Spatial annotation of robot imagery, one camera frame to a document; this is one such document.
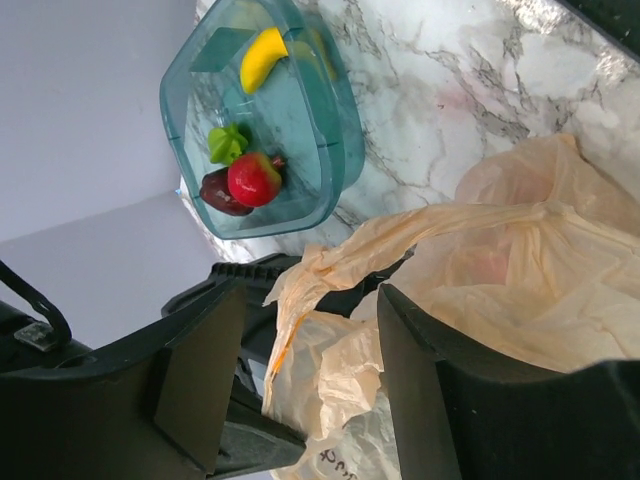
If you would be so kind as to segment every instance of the red apple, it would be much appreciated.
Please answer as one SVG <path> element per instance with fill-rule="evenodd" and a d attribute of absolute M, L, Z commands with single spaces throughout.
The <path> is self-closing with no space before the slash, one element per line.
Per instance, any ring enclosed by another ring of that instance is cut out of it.
<path fill-rule="evenodd" d="M 229 167 L 229 192 L 242 205 L 262 207 L 280 192 L 283 166 L 280 157 L 269 159 L 259 152 L 242 155 Z"/>
<path fill-rule="evenodd" d="M 241 205 L 229 193 L 229 168 L 222 168 L 202 177 L 200 198 L 216 210 L 234 217 L 249 215 L 253 208 Z"/>

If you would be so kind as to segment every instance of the wall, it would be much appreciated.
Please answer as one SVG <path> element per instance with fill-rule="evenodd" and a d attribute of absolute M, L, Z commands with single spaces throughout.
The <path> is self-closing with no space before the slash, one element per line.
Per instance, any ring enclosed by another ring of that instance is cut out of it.
<path fill-rule="evenodd" d="M 216 261 L 174 193 L 0 243 L 0 258 L 100 347 L 160 318 Z M 4 285 L 0 299 L 31 314 Z"/>
<path fill-rule="evenodd" d="M 0 2 L 0 242 L 173 190 L 158 89 L 195 0 Z"/>

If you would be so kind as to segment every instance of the table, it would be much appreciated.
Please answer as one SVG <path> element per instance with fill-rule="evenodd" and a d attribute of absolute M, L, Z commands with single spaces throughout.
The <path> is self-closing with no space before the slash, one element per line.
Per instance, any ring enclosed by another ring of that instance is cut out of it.
<path fill-rule="evenodd" d="M 482 158 L 558 131 L 640 200 L 640 68 L 552 0 L 297 3 L 322 15 L 349 69 L 364 170 L 305 232 L 223 241 L 199 222 L 223 259 L 340 244 L 369 218 L 449 201 Z"/>

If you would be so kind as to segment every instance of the marble surface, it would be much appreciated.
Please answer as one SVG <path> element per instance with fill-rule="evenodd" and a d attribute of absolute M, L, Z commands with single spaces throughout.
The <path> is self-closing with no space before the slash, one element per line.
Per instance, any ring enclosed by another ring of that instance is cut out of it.
<path fill-rule="evenodd" d="M 312 230 L 222 241 L 201 225 L 222 258 L 337 245 L 368 218 L 449 201 L 483 157 L 558 131 L 640 199 L 640 68 L 553 1 L 297 3 L 322 15 L 349 69 L 365 167 Z"/>

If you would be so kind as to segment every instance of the transparent container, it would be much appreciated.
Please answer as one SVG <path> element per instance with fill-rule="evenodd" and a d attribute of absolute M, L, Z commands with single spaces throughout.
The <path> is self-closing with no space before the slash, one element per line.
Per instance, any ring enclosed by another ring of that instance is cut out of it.
<path fill-rule="evenodd" d="M 256 36 L 280 31 L 288 57 L 252 95 L 240 65 Z M 167 137 L 198 215 L 222 239 L 312 228 L 333 211 L 364 164 L 364 141 L 346 69 L 319 16 L 290 0 L 218 0 L 169 67 L 160 86 Z M 210 163 L 215 127 L 251 132 L 249 151 L 283 155 L 283 186 L 268 205 L 234 217 L 207 205 L 199 190 Z"/>

